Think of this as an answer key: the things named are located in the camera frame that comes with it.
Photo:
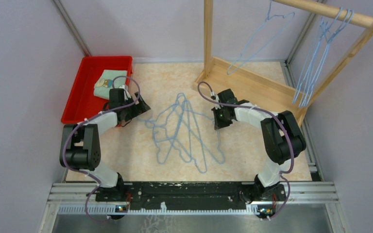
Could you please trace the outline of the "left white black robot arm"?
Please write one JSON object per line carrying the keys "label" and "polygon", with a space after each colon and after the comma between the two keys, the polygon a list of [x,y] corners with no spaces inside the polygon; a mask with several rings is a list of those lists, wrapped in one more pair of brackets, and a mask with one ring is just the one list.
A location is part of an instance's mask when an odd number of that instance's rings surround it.
{"label": "left white black robot arm", "polygon": [[150,110],[140,92],[132,96],[125,88],[110,89],[110,100],[95,116],[63,127],[61,166],[92,178],[100,191],[115,201],[126,195],[123,178],[102,161],[100,136]]}

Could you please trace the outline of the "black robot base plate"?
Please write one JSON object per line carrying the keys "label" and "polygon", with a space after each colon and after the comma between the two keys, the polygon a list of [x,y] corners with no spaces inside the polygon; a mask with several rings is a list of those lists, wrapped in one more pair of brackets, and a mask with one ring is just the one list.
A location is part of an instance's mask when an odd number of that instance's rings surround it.
{"label": "black robot base plate", "polygon": [[95,192],[98,202],[121,201],[130,210],[218,211],[244,210],[254,201],[284,201],[283,184],[257,193],[253,182],[132,182],[124,184],[123,195]]}

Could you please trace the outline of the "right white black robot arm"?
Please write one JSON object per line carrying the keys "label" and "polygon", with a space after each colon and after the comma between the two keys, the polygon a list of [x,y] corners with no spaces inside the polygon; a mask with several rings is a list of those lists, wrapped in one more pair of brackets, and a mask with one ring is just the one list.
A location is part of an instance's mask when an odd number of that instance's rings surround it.
{"label": "right white black robot arm", "polygon": [[290,171],[294,159],[306,149],[305,138],[291,111],[273,113],[251,104],[247,100],[237,100],[231,89],[210,92],[215,101],[212,112],[215,130],[230,126],[233,121],[250,124],[262,131],[267,160],[254,179],[254,194],[260,200],[267,200],[278,186],[280,175]]}

